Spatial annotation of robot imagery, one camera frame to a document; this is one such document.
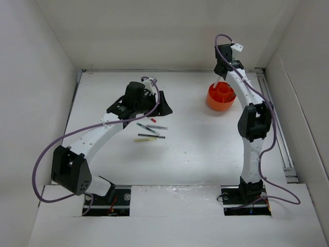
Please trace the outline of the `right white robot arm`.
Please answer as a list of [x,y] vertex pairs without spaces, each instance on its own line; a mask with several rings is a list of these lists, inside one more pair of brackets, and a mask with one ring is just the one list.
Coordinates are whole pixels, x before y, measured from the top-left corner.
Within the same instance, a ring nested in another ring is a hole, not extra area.
[[272,116],[265,100],[248,80],[243,65],[233,59],[232,53],[230,44],[215,46],[217,64],[214,72],[229,84],[243,108],[237,123],[244,145],[243,170],[237,196],[241,204],[249,204],[263,192],[259,161]]

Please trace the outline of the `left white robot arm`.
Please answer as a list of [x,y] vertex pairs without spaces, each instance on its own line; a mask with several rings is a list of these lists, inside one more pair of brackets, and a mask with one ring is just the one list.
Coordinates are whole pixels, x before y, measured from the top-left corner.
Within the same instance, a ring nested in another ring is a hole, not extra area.
[[103,204],[115,197],[115,184],[92,175],[89,165],[97,152],[117,133],[124,130],[139,114],[149,117],[172,114],[164,92],[155,77],[130,82],[123,96],[106,109],[100,123],[75,143],[58,146],[53,152],[51,180],[76,196],[96,195]]

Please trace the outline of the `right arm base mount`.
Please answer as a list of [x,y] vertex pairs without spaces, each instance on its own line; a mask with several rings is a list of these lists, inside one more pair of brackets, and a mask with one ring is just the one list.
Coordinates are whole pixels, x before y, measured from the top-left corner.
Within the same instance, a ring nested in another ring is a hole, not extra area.
[[244,198],[238,186],[221,186],[217,201],[223,204],[224,216],[271,216],[267,199],[261,194]]

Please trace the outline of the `grey purple pen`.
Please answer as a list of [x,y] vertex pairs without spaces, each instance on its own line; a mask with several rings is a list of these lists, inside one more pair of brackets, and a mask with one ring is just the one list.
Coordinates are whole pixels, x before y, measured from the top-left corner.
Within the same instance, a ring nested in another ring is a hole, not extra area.
[[163,126],[156,126],[156,125],[146,125],[146,127],[151,128],[151,129],[158,129],[158,130],[168,130],[168,127],[163,127]]

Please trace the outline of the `black handled scissors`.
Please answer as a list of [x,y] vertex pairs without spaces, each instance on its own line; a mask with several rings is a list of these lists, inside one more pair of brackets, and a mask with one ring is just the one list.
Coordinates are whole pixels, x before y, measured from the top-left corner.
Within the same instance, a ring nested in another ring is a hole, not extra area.
[[229,96],[226,100],[227,101],[229,101],[229,100],[231,100],[231,98],[234,98],[236,96],[236,94],[235,93],[233,93],[231,96]]

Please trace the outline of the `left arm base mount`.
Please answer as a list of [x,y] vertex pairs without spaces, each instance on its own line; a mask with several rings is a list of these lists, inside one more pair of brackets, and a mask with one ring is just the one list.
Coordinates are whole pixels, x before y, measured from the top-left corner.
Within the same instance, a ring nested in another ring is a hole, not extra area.
[[85,196],[82,208],[83,216],[95,217],[127,217],[130,215],[131,186],[117,185],[110,201],[105,197],[93,194],[91,198]]

